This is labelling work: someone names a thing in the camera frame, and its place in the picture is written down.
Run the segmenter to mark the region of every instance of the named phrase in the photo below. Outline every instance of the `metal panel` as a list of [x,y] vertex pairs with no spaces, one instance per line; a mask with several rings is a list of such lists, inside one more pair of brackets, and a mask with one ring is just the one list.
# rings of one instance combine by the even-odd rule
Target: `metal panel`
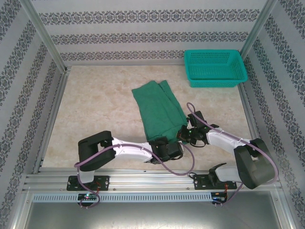
[[256,139],[259,137],[259,134],[258,134],[258,130],[255,125],[253,114],[251,112],[251,107],[250,107],[249,101],[247,100],[247,96],[244,91],[244,87],[241,83],[237,87],[238,87],[239,95],[240,95],[240,98],[242,100],[242,104],[244,107],[244,114],[247,119],[251,138]]
[[35,168],[33,173],[38,173],[39,168],[42,166],[42,162],[43,162],[43,158],[46,154],[47,148],[48,148],[48,144],[50,141],[50,137],[51,137],[51,133],[55,124],[55,119],[61,104],[61,99],[67,84],[67,80],[70,74],[70,70],[71,68],[68,68],[67,70],[65,70],[65,73],[63,75],[63,77],[61,78],[61,82],[60,82],[60,87],[59,87],[59,91],[56,95],[56,99],[55,99],[55,104],[52,108],[51,114],[50,114],[50,121],[47,124],[47,128],[46,128],[46,135],[43,138],[43,142],[41,144],[41,150],[38,153],[38,157],[37,157],[37,163],[35,164]]
[[254,43],[254,40],[258,36],[258,33],[262,29],[267,17],[271,13],[272,9],[274,8],[277,2],[278,2],[277,0],[267,0],[266,4],[264,5],[251,32],[249,33],[249,36],[247,37],[246,42],[244,43],[242,50],[240,51],[243,60],[246,58],[248,52],[252,47],[252,44]]
[[21,194],[14,217],[10,224],[11,229],[24,228],[30,212],[32,200],[33,200],[33,194],[31,193]]
[[33,203],[27,229],[277,229],[268,193],[240,193],[227,207],[206,202],[101,203],[86,210],[75,203]]
[[[44,193],[34,194],[33,203],[76,203],[77,193]],[[196,193],[103,193],[103,203],[147,203],[147,202],[198,202],[212,201],[210,192]]]
[[283,190],[270,192],[279,223],[282,228],[296,229],[291,211]]
[[42,41],[44,42],[44,44],[48,48],[48,51],[50,52],[52,58],[56,62],[56,65],[59,68],[60,72],[63,73],[64,70],[66,69],[66,66],[65,66],[59,52],[57,51],[57,48],[56,48],[54,42],[52,41],[51,36],[47,32],[47,30],[46,30],[45,26],[43,25],[38,13],[36,12],[31,0],[20,0],[20,3],[22,5],[22,7],[24,8],[24,10],[26,11],[26,13],[27,13],[28,17],[30,18],[31,22],[35,26],[38,34],[40,35],[40,37],[42,39]]
[[[197,174],[207,174],[207,171],[195,171]],[[41,171],[39,174],[27,175],[23,192],[59,193],[67,192],[68,177],[75,175],[76,170],[61,169],[56,172]],[[109,192],[221,192],[224,190],[195,190],[193,180],[188,176],[176,176],[166,171],[154,170],[120,170],[100,169],[95,172],[98,176],[110,176]],[[275,191],[281,189],[281,183],[261,185],[256,191]],[[241,191],[252,191],[246,187]]]

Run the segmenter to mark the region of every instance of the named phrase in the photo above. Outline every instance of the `aluminum frame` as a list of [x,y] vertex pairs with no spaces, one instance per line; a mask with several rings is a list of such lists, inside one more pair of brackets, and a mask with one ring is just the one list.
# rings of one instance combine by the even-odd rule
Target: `aluminum frame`
[[269,14],[273,10],[275,4],[277,3],[277,0],[267,0],[264,7],[262,8],[261,13],[259,14],[253,28],[251,29],[249,36],[246,39],[246,42],[244,43],[244,46],[242,47],[242,50],[240,51],[240,54],[242,56],[242,59],[244,60],[249,53],[252,44],[254,43],[256,37],[258,36],[261,28],[263,27],[263,24],[266,22]]
[[[197,174],[207,174],[208,171],[195,171]],[[67,191],[68,177],[76,174],[76,169],[41,168],[39,174],[27,175],[17,205],[11,229],[22,229],[30,212],[35,194],[47,193],[87,193],[85,191]],[[210,193],[224,190],[195,190],[193,180],[188,176],[176,176],[160,170],[123,170],[99,169],[96,175],[109,175],[109,190],[103,193]],[[241,192],[270,192],[273,204],[283,229],[295,229],[288,203],[280,181],[272,185],[261,185],[254,190],[244,187]]]
[[35,26],[38,34],[40,35],[42,41],[46,45],[48,51],[50,52],[60,72],[63,73],[66,70],[67,66],[62,60],[60,53],[58,52],[51,36],[49,35],[47,29],[42,23],[41,18],[37,13],[37,11],[35,10],[31,0],[20,0],[20,4],[22,5],[23,9],[26,11],[31,22]]
[[55,125],[55,120],[56,120],[56,117],[57,117],[57,114],[59,111],[59,107],[61,105],[61,100],[62,100],[64,91],[65,91],[65,88],[67,85],[70,71],[71,71],[71,67],[68,67],[67,70],[65,70],[65,72],[63,73],[63,76],[61,78],[60,87],[59,87],[59,90],[58,90],[58,93],[57,93],[56,99],[55,99],[55,104],[54,104],[51,114],[50,114],[51,118],[47,124],[46,135],[44,136],[44,138],[42,140],[42,144],[41,144],[42,147],[40,149],[40,152],[38,153],[37,163],[35,164],[35,167],[34,167],[34,171],[33,171],[34,174],[37,174],[39,172],[39,169],[43,163],[43,158],[46,155],[47,148],[48,148],[51,134],[52,134],[52,131],[53,131],[53,128]]

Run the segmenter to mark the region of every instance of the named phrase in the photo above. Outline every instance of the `teal plastic basket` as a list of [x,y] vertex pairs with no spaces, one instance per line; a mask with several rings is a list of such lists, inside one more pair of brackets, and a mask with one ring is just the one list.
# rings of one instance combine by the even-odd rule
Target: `teal plastic basket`
[[235,87],[248,79],[237,50],[186,50],[184,62],[191,87]]

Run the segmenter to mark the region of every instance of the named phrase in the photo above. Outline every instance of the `black mounting bracket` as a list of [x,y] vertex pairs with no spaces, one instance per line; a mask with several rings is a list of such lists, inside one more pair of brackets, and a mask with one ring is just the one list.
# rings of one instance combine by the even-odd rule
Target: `black mounting bracket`
[[237,189],[236,183],[232,181],[218,182],[216,185],[213,185],[208,174],[195,174],[191,178],[193,179],[195,190],[225,189],[225,184],[227,184],[228,189]]
[[[94,180],[91,183],[84,184],[92,191],[108,191],[109,176],[94,176]],[[67,183],[67,191],[86,191],[78,182],[77,176],[69,176]]]

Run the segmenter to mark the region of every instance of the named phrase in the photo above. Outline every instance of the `vented metal strip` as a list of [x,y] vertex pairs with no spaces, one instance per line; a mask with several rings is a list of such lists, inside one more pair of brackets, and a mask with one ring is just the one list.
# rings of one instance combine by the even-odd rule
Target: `vented metal strip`
[[[101,202],[138,203],[138,202],[196,202],[212,201],[210,192],[195,193],[103,193]],[[78,193],[34,194],[34,203],[75,203],[79,202]]]

